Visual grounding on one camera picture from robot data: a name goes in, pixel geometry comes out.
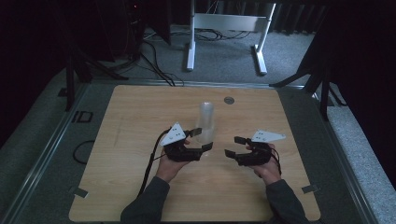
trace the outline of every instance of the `long sleeve shirt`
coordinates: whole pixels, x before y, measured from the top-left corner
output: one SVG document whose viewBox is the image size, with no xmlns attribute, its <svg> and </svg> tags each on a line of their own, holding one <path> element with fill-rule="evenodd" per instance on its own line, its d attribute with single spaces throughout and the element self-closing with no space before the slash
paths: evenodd
<svg viewBox="0 0 396 224">
<path fill-rule="evenodd" d="M 145 191 L 124 208 L 120 217 L 121 223 L 160 223 L 169 189 L 168 183 L 154 176 Z M 300 201 L 285 180 L 268 185 L 266 194 L 274 213 L 268 224 L 309 223 Z"/>
</svg>

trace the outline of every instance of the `person's left hand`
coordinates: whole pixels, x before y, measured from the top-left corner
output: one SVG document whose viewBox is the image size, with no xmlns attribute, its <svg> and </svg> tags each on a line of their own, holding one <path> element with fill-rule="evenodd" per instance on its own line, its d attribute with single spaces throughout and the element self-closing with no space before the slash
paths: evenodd
<svg viewBox="0 0 396 224">
<path fill-rule="evenodd" d="M 167 183 L 171 182 L 173 178 L 176 177 L 178 171 L 183 168 L 183 166 L 190 163 L 189 161 L 172 161 L 166 155 L 163 155 L 160 158 L 160 164 L 158 166 L 157 174 L 159 178 L 166 181 Z"/>
</svg>

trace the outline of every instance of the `wooden table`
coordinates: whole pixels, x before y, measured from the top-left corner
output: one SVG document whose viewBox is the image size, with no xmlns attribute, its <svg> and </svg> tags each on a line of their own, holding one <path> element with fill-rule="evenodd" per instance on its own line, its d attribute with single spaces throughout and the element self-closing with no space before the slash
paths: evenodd
<svg viewBox="0 0 396 224">
<path fill-rule="evenodd" d="M 224 98 L 231 96 L 228 105 Z M 277 91 L 265 89 L 118 86 L 79 187 L 88 197 L 75 197 L 69 217 L 73 221 L 119 221 L 122 209 L 137 195 L 149 155 L 158 136 L 178 121 L 183 130 L 194 128 L 199 104 L 215 107 L 213 148 L 200 161 L 184 167 L 171 182 L 163 209 L 163 221 L 264 221 L 272 216 L 265 186 L 253 171 L 226 158 L 224 149 L 245 153 L 235 136 L 251 138 L 262 129 L 283 133 L 273 142 L 287 180 L 310 220 L 320 218 L 300 154 Z M 195 146 L 191 139 L 190 147 Z M 158 162 L 153 163 L 150 177 Z"/>
</svg>

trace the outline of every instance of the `gray carpet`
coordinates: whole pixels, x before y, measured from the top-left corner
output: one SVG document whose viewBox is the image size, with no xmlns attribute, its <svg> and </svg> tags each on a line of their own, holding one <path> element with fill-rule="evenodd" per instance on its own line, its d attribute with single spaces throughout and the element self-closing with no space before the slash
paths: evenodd
<svg viewBox="0 0 396 224">
<path fill-rule="evenodd" d="M 241 85 L 274 83 L 294 74 L 312 38 L 312 35 L 269 34 L 264 47 L 268 74 L 264 77 L 257 75 L 250 49 L 258 40 L 257 34 L 240 40 L 197 41 L 192 72 L 184 70 L 187 36 L 173 36 L 172 46 L 158 39 L 151 39 L 150 43 L 155 45 L 161 69 L 183 79 L 186 85 L 191 84 L 189 81 Z M 142 52 L 153 60 L 149 45 L 144 45 Z M 84 171 L 84 165 L 73 160 L 73 150 L 78 144 L 95 138 L 115 85 L 138 84 L 143 79 L 161 80 L 143 67 L 148 68 L 149 65 L 141 60 L 120 70 L 124 76 L 130 77 L 128 81 L 115 81 L 94 70 L 95 80 L 77 107 L 77 111 L 92 112 L 92 122 L 69 123 L 46 172 L 22 209 L 18 223 L 72 223 L 68 219 L 68 210 L 74 196 L 68 191 L 78 185 Z M 292 84 L 301 86 L 305 82 L 306 77 Z M 10 207 L 56 125 L 67 115 L 64 112 L 65 99 L 57 96 L 63 87 L 64 72 L 52 80 L 18 130 L 0 150 L 1 214 Z M 279 92 L 309 179 L 320 187 L 315 193 L 322 214 L 318 223 L 361 223 L 340 170 L 335 165 L 329 144 L 332 139 L 323 128 L 318 101 L 302 91 L 281 89 Z M 84 146 L 84 150 L 89 154 L 90 146 Z"/>
</svg>

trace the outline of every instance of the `white metal frame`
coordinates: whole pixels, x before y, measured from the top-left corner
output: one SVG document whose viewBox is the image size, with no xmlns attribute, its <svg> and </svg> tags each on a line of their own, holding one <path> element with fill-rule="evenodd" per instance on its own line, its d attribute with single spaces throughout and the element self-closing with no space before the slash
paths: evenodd
<svg viewBox="0 0 396 224">
<path fill-rule="evenodd" d="M 189 45 L 189 56 L 187 60 L 187 70 L 194 69 L 195 60 L 195 29 L 214 30 L 236 30 L 249 32 L 262 32 L 259 44 L 254 46 L 257 63 L 262 75 L 267 74 L 262 48 L 271 24 L 276 4 L 271 4 L 271 12 L 267 17 L 236 16 L 195 13 L 195 1 L 191 0 L 191 40 Z"/>
</svg>

